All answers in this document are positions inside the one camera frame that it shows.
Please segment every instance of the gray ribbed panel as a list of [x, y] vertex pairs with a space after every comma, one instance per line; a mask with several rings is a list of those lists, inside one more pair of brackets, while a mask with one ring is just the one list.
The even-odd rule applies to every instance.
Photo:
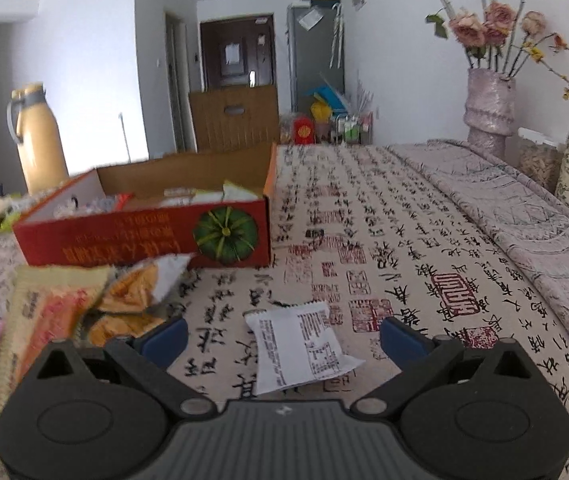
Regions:
[[[283, 406], [292, 411], [277, 413]], [[131, 480], [438, 480], [414, 465], [381, 423], [337, 402], [231, 402], [184, 424], [159, 460]]]

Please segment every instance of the container lid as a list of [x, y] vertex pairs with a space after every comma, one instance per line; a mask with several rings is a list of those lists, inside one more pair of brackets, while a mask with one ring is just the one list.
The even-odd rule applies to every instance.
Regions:
[[535, 142], [535, 144], [546, 144], [548, 146], [553, 146], [554, 148], [558, 148], [561, 144], [558, 140], [549, 139], [544, 134], [527, 128], [519, 128], [518, 136], [520, 139], [527, 139], [531, 142]]

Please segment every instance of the pink vase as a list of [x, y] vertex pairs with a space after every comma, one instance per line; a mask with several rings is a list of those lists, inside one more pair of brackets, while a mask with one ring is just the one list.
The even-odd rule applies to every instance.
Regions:
[[515, 80], [488, 68], [469, 68], [464, 123], [468, 141], [504, 158], [506, 137], [514, 132]]

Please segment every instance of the thermos handle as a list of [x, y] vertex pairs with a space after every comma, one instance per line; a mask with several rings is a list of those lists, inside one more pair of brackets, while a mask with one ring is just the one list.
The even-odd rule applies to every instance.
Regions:
[[21, 146], [23, 143], [23, 140], [18, 137], [18, 134], [16, 133], [16, 127], [14, 126], [13, 123], [13, 108], [14, 106], [21, 106], [22, 105], [22, 101], [21, 100], [11, 100], [11, 102], [7, 105], [7, 126], [8, 126], [8, 132], [11, 134], [11, 137], [13, 138], [14, 142], [18, 145]]

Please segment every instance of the green pumpkin image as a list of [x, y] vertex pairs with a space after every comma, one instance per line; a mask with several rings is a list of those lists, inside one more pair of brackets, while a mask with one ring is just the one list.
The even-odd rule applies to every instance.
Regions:
[[200, 217], [194, 229], [200, 252], [222, 265], [246, 260], [258, 245], [258, 226], [250, 214], [218, 207]]

